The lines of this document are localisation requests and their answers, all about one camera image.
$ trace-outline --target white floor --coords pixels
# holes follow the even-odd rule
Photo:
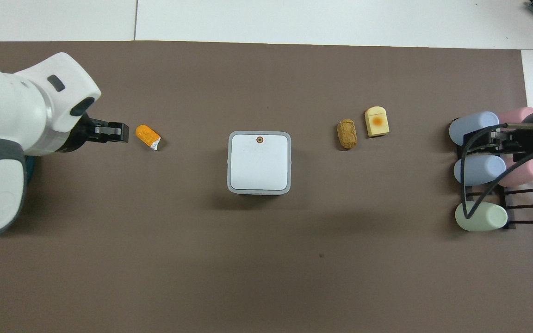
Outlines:
[[[533,107],[524,0],[0,0],[0,41],[134,39],[521,49]]]

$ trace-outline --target black cable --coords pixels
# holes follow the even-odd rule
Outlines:
[[[464,150],[462,152],[462,162],[461,162],[461,169],[460,169],[460,179],[461,179],[461,202],[462,202],[462,209],[463,209],[463,212],[464,212],[464,217],[466,219],[469,219],[470,217],[472,217],[472,215],[474,214],[474,212],[476,211],[476,209],[478,208],[478,206],[480,206],[480,203],[482,202],[482,200],[489,194],[491,193],[491,191],[493,191],[495,189],[495,187],[497,187],[497,184],[501,181],[501,179],[503,179],[506,175],[510,174],[513,170],[517,169],[518,167],[520,167],[522,164],[524,164],[525,162],[533,159],[533,153],[531,154],[527,154],[526,156],[524,156],[524,158],[522,158],[521,160],[519,160],[518,162],[516,162],[515,164],[513,164],[511,167],[509,167],[507,170],[505,170],[505,172],[501,173],[501,175],[499,175],[499,177],[497,177],[495,180],[493,180],[489,187],[487,187],[483,193],[478,197],[478,199],[476,200],[476,202],[474,202],[474,205],[472,206],[472,209],[470,209],[470,213],[467,212],[467,207],[466,207],[466,193],[465,193],[465,179],[464,179],[464,162],[465,162],[465,158],[466,158],[466,153],[468,151],[468,149],[470,149],[470,146],[472,146],[472,144],[474,143],[474,141],[476,141],[479,137],[481,137],[482,135],[486,134],[488,131],[492,131],[493,129],[491,129],[491,127],[496,127],[496,128],[506,128],[507,127],[507,124],[499,124],[499,125],[495,125],[495,126],[490,126],[490,127],[486,127],[485,129],[483,129],[482,131],[478,132],[477,135],[474,135],[466,144],[465,148],[467,148],[466,150]]]
[[[466,155],[468,155],[468,150],[470,150],[470,148],[472,147],[472,144],[476,140],[478,140],[481,136],[496,129],[504,129],[507,126],[508,125],[505,123],[505,124],[498,124],[498,125],[485,127],[484,129],[478,131],[475,135],[473,135],[468,140],[468,142],[466,142],[464,147],[462,147],[462,156],[460,158],[461,162],[459,165],[459,183],[460,183],[460,201],[462,202],[462,209],[464,210],[464,217],[466,219],[469,219],[470,217],[472,217],[472,214],[474,214],[474,211],[476,211],[476,208],[478,207],[478,205],[475,204],[472,207],[472,210],[470,211],[470,215],[468,215],[468,212],[466,209],[466,185],[465,185],[465,179],[464,179],[464,166],[465,166],[465,161],[466,161]]]

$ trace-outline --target metal rod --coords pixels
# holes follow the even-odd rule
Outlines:
[[[520,220],[520,221],[509,221],[509,224],[518,224],[518,225],[533,225],[533,221],[531,220]]]
[[[507,123],[508,129],[533,130],[533,123]]]
[[[520,204],[517,206],[505,207],[505,209],[522,209],[522,208],[533,208],[533,204]]]
[[[505,191],[505,194],[518,194],[533,192],[533,188],[526,188],[525,190]]]

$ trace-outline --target orange food item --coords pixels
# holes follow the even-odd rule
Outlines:
[[[161,137],[154,130],[149,128],[147,125],[139,125],[135,129],[135,135],[139,137],[148,147],[153,150],[157,150],[157,144],[159,143]]]

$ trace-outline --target white lid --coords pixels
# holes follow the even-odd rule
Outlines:
[[[291,186],[291,138],[281,131],[235,131],[229,138],[228,188],[284,194]]]

